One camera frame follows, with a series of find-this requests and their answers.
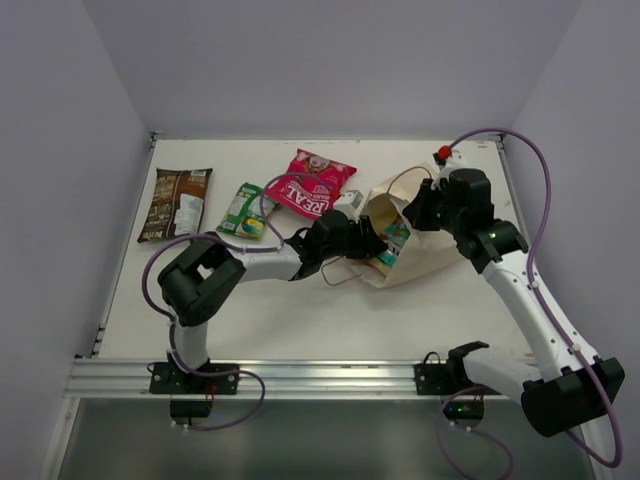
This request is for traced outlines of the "brown candy packet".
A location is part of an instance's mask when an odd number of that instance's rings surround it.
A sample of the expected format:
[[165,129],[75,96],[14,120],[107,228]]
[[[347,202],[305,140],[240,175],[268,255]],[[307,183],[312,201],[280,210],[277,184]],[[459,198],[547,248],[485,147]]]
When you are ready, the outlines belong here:
[[197,234],[203,219],[212,168],[156,169],[156,180],[138,243]]

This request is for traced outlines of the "green snack packet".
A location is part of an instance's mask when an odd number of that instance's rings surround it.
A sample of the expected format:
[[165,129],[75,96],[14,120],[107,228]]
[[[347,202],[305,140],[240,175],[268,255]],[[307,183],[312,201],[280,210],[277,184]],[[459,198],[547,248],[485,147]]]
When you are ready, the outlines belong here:
[[245,182],[237,190],[216,231],[251,240],[259,240],[266,228],[266,218],[278,206],[262,196],[260,186]]

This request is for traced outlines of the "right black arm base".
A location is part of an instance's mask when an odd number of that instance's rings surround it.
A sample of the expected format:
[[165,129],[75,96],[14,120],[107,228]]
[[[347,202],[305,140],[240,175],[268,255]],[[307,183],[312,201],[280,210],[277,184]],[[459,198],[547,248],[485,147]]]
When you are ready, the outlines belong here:
[[463,360],[470,353],[488,348],[482,341],[470,342],[451,349],[446,360],[435,352],[413,365],[416,393],[418,395],[448,396],[474,386],[466,374]]

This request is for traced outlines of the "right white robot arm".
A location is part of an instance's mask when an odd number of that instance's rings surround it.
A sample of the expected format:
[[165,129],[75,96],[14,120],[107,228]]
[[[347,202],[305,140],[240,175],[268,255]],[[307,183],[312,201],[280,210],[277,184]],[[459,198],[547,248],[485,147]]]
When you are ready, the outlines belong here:
[[426,178],[403,210],[419,231],[445,231],[494,289],[524,335],[536,364],[501,358],[483,341],[451,349],[441,367],[424,376],[457,392],[484,385],[518,403],[534,430],[552,437],[606,414],[625,373],[577,333],[528,265],[529,247],[518,228],[494,215],[491,183],[481,170],[457,169],[440,182]]

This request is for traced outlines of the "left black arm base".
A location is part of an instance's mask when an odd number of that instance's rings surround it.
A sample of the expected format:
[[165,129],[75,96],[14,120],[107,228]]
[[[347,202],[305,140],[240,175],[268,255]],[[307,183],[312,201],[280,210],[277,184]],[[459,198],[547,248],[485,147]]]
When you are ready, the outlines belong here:
[[162,395],[235,395],[238,389],[237,364],[207,363],[200,375],[182,371],[173,361],[147,365],[151,375],[149,392]]

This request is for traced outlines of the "teal snack packet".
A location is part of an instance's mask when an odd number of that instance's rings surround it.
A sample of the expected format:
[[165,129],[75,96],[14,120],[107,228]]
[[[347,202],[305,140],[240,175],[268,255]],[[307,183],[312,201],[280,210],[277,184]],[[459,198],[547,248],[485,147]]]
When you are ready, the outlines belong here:
[[396,219],[380,234],[380,238],[387,245],[387,248],[377,256],[377,259],[383,265],[393,267],[410,235],[411,232],[403,218],[397,215]]

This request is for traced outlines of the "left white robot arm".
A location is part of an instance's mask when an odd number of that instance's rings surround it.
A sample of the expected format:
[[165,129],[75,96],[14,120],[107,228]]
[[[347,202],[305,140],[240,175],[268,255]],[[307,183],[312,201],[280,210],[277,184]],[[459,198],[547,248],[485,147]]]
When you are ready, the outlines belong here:
[[243,249],[217,235],[195,235],[158,275],[162,299],[174,314],[169,355],[172,379],[185,392],[208,379],[207,322],[237,285],[261,280],[299,281],[334,258],[369,260],[386,250],[367,216],[356,219],[330,210],[298,229],[280,247]]

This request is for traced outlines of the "red snack packet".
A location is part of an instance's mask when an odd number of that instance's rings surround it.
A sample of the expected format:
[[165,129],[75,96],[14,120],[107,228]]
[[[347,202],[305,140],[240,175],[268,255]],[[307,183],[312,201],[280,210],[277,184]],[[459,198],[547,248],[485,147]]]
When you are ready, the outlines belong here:
[[307,219],[333,207],[357,168],[298,149],[284,176],[266,189],[266,196]]

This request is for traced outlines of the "beige paper bag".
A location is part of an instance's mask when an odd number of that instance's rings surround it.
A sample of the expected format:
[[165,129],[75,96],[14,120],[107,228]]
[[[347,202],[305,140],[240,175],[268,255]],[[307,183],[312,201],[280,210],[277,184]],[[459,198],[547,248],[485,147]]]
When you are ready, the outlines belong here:
[[324,282],[331,287],[337,287],[358,279],[375,288],[385,289],[426,276],[460,261],[462,256],[448,233],[415,230],[402,216],[402,210],[415,198],[422,180],[435,176],[433,167],[419,164],[388,178],[369,191],[361,213],[370,218],[379,236],[397,215],[403,218],[411,232],[393,267],[383,265],[377,256],[370,260],[349,260],[347,265],[352,270],[351,276],[336,282],[325,279]]

